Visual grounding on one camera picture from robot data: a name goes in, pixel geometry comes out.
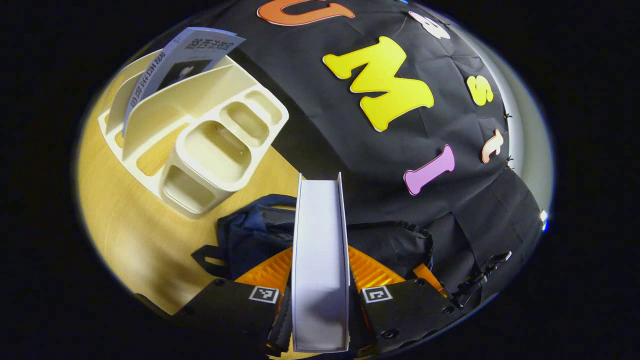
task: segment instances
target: orange letter u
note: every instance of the orange letter u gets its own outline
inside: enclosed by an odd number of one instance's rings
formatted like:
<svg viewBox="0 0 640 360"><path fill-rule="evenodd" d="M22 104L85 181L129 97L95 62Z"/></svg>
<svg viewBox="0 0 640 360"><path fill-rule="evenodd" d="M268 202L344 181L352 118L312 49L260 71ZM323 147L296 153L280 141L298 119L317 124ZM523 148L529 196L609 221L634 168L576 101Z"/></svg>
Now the orange letter u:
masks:
<svg viewBox="0 0 640 360"><path fill-rule="evenodd" d="M282 11L287 6L304 3L305 1L310 0L272 0L258 8L258 16L272 24L283 26L304 25L318 20L329 19L334 16L356 16L351 10L338 3L331 3L329 7L301 13L299 15L289 15Z"/></svg>

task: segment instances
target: yellow letter m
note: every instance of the yellow letter m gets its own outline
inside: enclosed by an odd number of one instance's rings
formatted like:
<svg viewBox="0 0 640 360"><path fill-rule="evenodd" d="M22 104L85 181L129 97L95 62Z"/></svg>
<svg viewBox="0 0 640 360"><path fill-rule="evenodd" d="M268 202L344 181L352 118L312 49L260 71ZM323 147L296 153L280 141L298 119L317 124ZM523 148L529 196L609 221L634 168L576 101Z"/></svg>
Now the yellow letter m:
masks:
<svg viewBox="0 0 640 360"><path fill-rule="evenodd" d="M387 92L378 97L365 96L360 107L378 131L407 111L433 106L431 89L423 81L396 78L395 74L406 54L395 41L380 37L380 42L341 56L325 55L324 64L340 79L351 77L351 71L367 64L351 84L352 92Z"/></svg>

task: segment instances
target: black clip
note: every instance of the black clip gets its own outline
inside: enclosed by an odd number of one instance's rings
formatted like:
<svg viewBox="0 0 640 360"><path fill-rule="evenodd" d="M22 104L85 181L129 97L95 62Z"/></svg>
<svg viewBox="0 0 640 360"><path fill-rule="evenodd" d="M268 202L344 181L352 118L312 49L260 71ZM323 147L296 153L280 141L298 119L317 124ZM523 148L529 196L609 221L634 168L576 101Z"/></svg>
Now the black clip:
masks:
<svg viewBox="0 0 640 360"><path fill-rule="evenodd" d="M491 274L500 267L500 264L507 261L510 257L511 251L490 257L489 260L480 266L479 272L470 276L465 280L465 282L458 285L458 290L453 293L452 301L456 304L459 310L462 310L465 307L474 292L486 284L489 276L491 276Z"/></svg>

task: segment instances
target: foam letter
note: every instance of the foam letter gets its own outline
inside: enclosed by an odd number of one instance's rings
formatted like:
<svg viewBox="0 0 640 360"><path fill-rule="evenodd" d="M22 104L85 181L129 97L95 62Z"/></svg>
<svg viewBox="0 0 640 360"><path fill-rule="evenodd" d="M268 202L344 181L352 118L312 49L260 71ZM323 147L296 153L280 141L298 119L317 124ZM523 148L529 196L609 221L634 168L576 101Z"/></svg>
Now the foam letter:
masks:
<svg viewBox="0 0 640 360"><path fill-rule="evenodd" d="M435 159L431 160L427 165L418 170L407 170L404 173L404 183L409 189L411 195L418 195L420 189L431 180L434 180L445 171L453 171L456 166L456 160L453 157L451 146L445 145L442 153Z"/></svg>
<svg viewBox="0 0 640 360"><path fill-rule="evenodd" d="M489 163L489 154L495 151L495 154L500 154L500 147L504 144L504 138L502 134L500 134L500 130L495 130L495 136L491 137L489 140L484 143L482 147L482 162L485 164Z"/></svg>
<svg viewBox="0 0 640 360"><path fill-rule="evenodd" d="M409 12L409 15L413 17L417 22L422 24L422 27L433 35L435 38L451 38L449 34L443 29L437 22L422 16L415 12Z"/></svg>
<svg viewBox="0 0 640 360"><path fill-rule="evenodd" d="M431 89L423 81L396 78L395 74L406 54L393 40L380 37L380 42L341 56L325 55L324 64L339 78L348 79L351 71L367 64L351 84L352 92L387 92L378 97L365 96L360 107L378 131L389 122L420 106L433 106Z"/></svg>
<svg viewBox="0 0 640 360"><path fill-rule="evenodd" d="M471 91L471 97L474 98L474 102L480 106L486 104L486 102L493 101L493 92L491 91L491 84L489 81L484 78L484 76L479 75L477 78L474 76L469 76L467 79L467 86L469 86L469 91Z"/></svg>
<svg viewBox="0 0 640 360"><path fill-rule="evenodd" d="M283 11L287 6L304 3L305 1L310 0L272 0L258 8L258 16L272 24L283 26L304 25L314 21L329 19L334 16L356 16L351 10L338 3L331 3L327 8L313 10L299 15L289 15Z"/></svg>

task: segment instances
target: screw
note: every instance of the screw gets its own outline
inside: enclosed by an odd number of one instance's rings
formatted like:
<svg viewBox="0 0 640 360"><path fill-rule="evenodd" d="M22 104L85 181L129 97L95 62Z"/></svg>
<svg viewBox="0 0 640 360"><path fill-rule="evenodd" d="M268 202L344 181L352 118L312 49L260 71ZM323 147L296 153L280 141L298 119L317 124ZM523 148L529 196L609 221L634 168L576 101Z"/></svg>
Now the screw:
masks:
<svg viewBox="0 0 640 360"><path fill-rule="evenodd" d="M398 335L398 330L396 329L391 329L391 330L387 330L385 332L382 333L382 338L383 339L393 339Z"/></svg>
<svg viewBox="0 0 640 360"><path fill-rule="evenodd" d="M438 332L437 330L431 330L429 332L427 332L425 335L422 335L422 339L426 339L432 335L434 335L436 332Z"/></svg>

